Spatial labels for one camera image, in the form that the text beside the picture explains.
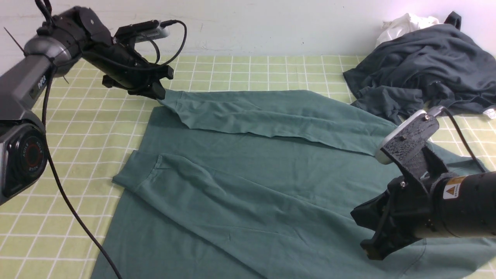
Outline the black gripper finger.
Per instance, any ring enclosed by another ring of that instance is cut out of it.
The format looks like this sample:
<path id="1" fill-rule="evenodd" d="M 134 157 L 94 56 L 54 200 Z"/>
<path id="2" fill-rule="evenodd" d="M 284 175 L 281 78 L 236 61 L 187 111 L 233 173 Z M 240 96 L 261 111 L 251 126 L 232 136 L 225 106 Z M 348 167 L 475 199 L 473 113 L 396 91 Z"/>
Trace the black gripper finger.
<path id="1" fill-rule="evenodd" d="M 390 254 L 403 249 L 415 242 L 420 241 L 418 237 L 402 233 L 377 232 L 372 239 L 361 241 L 361 248 L 370 260 L 382 261 Z"/>
<path id="2" fill-rule="evenodd" d="M 166 78 L 168 80 L 174 79 L 175 70 L 170 65 L 159 66 L 150 71 L 150 75 L 154 79 L 163 79 Z"/>
<path id="3" fill-rule="evenodd" d="M 163 100 L 166 95 L 166 89 L 158 82 L 153 82 L 138 90 L 128 90 L 127 93 L 132 96 L 142 96 L 153 100 Z"/>

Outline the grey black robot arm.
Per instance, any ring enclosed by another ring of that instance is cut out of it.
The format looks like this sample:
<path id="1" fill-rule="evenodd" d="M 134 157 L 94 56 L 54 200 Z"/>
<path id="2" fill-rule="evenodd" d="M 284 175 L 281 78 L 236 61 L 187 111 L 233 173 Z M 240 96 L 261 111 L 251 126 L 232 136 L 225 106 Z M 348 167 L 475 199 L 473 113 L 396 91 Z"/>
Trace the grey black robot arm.
<path id="1" fill-rule="evenodd" d="M 24 46 L 24 58 L 0 79 L 1 204 L 33 185 L 48 161 L 45 124 L 32 111 L 54 78 L 65 76 L 83 58 L 104 73 L 107 88 L 162 100 L 161 79 L 174 70 L 148 62 L 135 50 L 139 42 L 169 35 L 176 21 L 147 21 L 119 28 L 114 36 L 89 8 L 75 6 L 52 15 L 47 0 L 36 1 L 45 21 Z"/>

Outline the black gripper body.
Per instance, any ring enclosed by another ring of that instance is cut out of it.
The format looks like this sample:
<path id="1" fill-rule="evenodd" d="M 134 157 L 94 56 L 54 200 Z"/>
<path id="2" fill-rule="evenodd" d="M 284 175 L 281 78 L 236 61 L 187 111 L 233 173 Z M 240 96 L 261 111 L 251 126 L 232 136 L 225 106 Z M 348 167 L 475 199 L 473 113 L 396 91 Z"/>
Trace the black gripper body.
<path id="1" fill-rule="evenodd" d="M 152 67 L 156 65 L 122 44 L 93 44 L 82 52 L 82 57 L 124 90 L 138 90 L 153 82 L 160 82 L 150 75 Z"/>
<path id="2" fill-rule="evenodd" d="M 425 238 L 445 238 L 441 220 L 441 189 L 446 177 L 425 177 L 420 185 L 404 177 L 393 179 L 385 192 L 351 212 L 355 223 L 374 231 L 366 243 L 414 243 Z"/>

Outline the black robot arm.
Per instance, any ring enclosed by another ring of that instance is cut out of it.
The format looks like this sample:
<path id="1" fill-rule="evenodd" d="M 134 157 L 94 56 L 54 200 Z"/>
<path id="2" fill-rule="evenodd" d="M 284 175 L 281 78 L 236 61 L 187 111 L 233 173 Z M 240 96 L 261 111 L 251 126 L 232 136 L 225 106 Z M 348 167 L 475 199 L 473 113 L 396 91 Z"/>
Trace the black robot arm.
<path id="1" fill-rule="evenodd" d="M 387 190 L 351 212 L 358 226 L 374 231 L 361 241 L 367 257 L 382 261 L 428 238 L 495 237 L 495 173 L 393 179 Z"/>

